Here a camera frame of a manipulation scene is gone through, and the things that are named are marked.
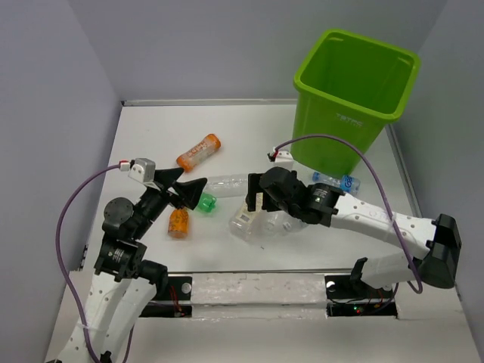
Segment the clear bottle white cap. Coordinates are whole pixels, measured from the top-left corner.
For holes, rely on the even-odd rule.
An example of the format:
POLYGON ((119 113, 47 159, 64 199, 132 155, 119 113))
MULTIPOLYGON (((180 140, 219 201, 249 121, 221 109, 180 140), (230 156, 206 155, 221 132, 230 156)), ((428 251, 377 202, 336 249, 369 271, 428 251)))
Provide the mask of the clear bottle white cap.
POLYGON ((209 177, 203 191, 216 198, 223 198, 243 197, 247 189, 248 174, 234 174, 209 177))

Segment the short orange juice bottle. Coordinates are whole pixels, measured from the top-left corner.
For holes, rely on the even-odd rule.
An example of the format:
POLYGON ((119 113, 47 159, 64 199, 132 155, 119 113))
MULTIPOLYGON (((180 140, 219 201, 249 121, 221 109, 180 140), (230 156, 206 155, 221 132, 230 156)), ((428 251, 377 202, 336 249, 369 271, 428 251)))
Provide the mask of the short orange juice bottle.
POLYGON ((185 239, 189 232, 187 209, 174 209, 169 217, 167 234, 175 239, 185 239))

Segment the clear plastic bottle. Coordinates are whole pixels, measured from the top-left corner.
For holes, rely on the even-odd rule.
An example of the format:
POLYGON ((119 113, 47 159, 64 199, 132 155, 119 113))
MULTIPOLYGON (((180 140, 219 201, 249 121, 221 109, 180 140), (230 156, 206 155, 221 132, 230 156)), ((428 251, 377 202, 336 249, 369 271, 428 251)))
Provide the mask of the clear plastic bottle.
POLYGON ((307 226, 305 222, 286 214, 284 211, 267 212, 257 209, 250 212, 245 203, 242 203, 242 206, 228 223, 230 232, 235 237, 245 241, 297 233, 307 226))

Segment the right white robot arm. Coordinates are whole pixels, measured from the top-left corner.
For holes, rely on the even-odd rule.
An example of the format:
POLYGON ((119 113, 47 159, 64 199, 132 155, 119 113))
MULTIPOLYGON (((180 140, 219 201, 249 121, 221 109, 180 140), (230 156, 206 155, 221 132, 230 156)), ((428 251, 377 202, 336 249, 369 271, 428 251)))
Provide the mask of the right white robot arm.
POLYGON ((304 185, 296 172, 281 167, 249 174, 249 211, 255 210, 258 196, 267 212, 284 211, 308 225, 354 231, 400 248, 388 256, 356 261, 348 278, 356 296, 404 281, 440 289, 455 286, 462 243, 458 224, 449 215, 425 219, 387 212, 332 185, 304 185))

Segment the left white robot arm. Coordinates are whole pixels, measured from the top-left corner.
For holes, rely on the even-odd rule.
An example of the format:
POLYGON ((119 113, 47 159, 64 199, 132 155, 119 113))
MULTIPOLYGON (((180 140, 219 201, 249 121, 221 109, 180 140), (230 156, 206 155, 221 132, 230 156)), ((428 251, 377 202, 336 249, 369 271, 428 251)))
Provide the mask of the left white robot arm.
POLYGON ((157 169, 148 159, 121 160, 88 177, 69 197, 57 221, 55 250, 61 274, 79 314, 73 332, 56 362, 115 362, 122 344, 132 343, 135 322, 143 310, 164 294, 167 308, 180 318, 185 311, 168 268, 145 259, 141 242, 166 207, 195 209, 206 178, 180 182, 180 167, 157 169), (119 170, 145 187, 136 203, 124 197, 111 200, 103 211, 104 232, 95 260, 91 286, 80 298, 61 253, 61 229, 67 210, 83 188, 105 173, 119 170))

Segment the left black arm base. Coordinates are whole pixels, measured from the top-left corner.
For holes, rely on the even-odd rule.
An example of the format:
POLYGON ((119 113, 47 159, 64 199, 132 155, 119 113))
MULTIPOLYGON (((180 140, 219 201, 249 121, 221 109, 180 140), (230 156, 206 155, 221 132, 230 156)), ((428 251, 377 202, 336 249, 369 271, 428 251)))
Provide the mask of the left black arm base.
POLYGON ((163 292, 144 307, 141 318, 190 318, 192 316, 191 275, 170 274, 163 292))

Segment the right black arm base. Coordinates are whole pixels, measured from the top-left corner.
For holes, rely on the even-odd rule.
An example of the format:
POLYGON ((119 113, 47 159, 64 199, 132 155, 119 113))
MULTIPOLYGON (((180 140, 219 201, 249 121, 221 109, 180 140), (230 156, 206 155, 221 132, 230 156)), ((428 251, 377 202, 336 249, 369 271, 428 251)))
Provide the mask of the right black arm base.
POLYGON ((393 288, 374 289, 363 283, 353 283, 349 275, 324 277, 328 317, 398 317, 393 288))

